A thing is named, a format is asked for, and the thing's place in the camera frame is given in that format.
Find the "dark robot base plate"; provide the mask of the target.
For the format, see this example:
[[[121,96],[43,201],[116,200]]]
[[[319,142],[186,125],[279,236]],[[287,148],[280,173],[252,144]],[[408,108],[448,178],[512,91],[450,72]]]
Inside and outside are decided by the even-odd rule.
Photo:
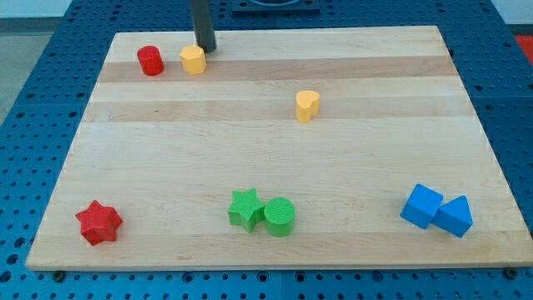
[[[231,0],[233,14],[318,13],[321,0]]]

